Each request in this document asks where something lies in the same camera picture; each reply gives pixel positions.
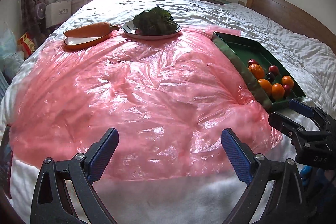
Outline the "blue gloved right hand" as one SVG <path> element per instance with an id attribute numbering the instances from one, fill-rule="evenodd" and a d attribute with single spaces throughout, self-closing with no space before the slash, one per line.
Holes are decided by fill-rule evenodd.
<path id="1" fill-rule="evenodd" d="M 304 166 L 300 171 L 300 177 L 302 180 L 303 186 L 308 186 L 310 182 L 316 180 L 323 185 L 331 183 L 331 185 L 335 186 L 335 171 L 334 170 L 323 170 L 323 169 L 315 169 L 311 166 Z"/>

